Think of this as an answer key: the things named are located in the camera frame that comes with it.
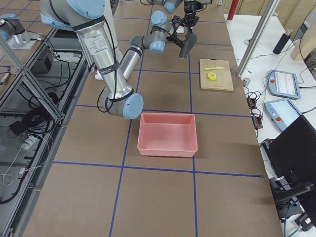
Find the cardboard table surface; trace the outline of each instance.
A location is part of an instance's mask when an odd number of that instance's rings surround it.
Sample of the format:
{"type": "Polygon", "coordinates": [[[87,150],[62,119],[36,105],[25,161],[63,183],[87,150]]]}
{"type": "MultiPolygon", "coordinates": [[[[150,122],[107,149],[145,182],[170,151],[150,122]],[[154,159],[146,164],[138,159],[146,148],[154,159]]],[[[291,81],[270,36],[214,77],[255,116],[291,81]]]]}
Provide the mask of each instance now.
{"type": "MultiPolygon", "coordinates": [[[[132,36],[150,32],[149,17],[159,9],[119,3],[122,51],[132,36]]],[[[144,97],[144,112],[196,116],[195,156],[141,156],[139,118],[98,112],[104,85],[90,75],[24,237],[282,236],[240,79],[232,76],[233,92],[199,88],[200,58],[237,67],[221,8],[200,15],[188,60],[166,43],[161,55],[146,51],[129,80],[144,97]]]]}

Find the yellow plastic knife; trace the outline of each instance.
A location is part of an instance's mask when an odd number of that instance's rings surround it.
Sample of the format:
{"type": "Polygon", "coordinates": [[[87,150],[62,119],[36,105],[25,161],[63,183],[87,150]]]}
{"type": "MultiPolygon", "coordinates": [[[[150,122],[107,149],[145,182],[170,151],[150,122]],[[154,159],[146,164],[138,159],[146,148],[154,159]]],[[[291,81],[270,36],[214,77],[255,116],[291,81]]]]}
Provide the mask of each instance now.
{"type": "Polygon", "coordinates": [[[224,67],[204,68],[204,70],[226,69],[224,67]]]}

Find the blue joint cap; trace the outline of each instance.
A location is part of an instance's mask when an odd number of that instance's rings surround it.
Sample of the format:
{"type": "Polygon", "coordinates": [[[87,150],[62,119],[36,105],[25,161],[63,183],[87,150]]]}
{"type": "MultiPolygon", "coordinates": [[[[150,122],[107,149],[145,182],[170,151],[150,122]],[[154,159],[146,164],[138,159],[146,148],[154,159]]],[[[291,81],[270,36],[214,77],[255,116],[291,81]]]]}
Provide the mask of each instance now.
{"type": "Polygon", "coordinates": [[[133,39],[135,39],[135,37],[136,37],[136,36],[134,36],[133,38],[131,38],[131,39],[129,40],[129,46],[132,45],[133,39]]]}
{"type": "Polygon", "coordinates": [[[103,15],[104,0],[67,0],[67,3],[81,16],[97,19],[103,15]]]}
{"type": "Polygon", "coordinates": [[[60,30],[73,31],[73,28],[70,25],[66,25],[63,22],[59,22],[49,17],[46,17],[43,14],[40,14],[40,16],[41,16],[41,21],[43,22],[44,25],[50,26],[52,28],[57,28],[60,30]]]}
{"type": "Polygon", "coordinates": [[[149,45],[149,50],[153,53],[162,53],[164,50],[164,45],[165,43],[163,41],[157,40],[149,45]]]}
{"type": "Polygon", "coordinates": [[[154,26],[161,26],[166,20],[167,16],[162,11],[155,11],[150,17],[150,21],[154,26]]]}
{"type": "Polygon", "coordinates": [[[0,31],[0,37],[4,39],[4,41],[7,41],[8,39],[11,38],[11,36],[7,32],[4,32],[4,31],[0,31]]]}
{"type": "Polygon", "coordinates": [[[0,16],[3,20],[17,20],[18,17],[13,13],[7,13],[0,16]]]}
{"type": "Polygon", "coordinates": [[[141,114],[143,107],[143,97],[138,93],[132,94],[125,102],[123,117],[125,119],[135,119],[141,114]]]}
{"type": "Polygon", "coordinates": [[[169,14],[173,13],[176,10],[176,6],[173,3],[166,2],[163,5],[163,8],[168,12],[169,14]]]}

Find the pink plastic bin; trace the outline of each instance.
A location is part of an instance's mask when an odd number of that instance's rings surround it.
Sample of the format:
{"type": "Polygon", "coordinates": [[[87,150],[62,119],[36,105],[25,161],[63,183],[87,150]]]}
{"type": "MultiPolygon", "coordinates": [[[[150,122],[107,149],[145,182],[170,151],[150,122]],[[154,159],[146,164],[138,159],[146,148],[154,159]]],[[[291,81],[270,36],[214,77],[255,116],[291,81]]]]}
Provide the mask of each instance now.
{"type": "Polygon", "coordinates": [[[142,113],[137,148],[143,156],[192,157],[198,150],[195,116],[142,113]]]}

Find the robot label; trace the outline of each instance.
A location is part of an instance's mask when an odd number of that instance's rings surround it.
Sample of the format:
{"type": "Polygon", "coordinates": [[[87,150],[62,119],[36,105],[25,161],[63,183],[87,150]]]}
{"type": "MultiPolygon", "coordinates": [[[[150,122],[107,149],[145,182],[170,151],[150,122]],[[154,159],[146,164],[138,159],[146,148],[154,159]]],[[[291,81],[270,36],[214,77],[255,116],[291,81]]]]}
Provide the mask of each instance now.
{"type": "Polygon", "coordinates": [[[91,55],[97,55],[108,49],[102,34],[83,39],[91,55]]]}

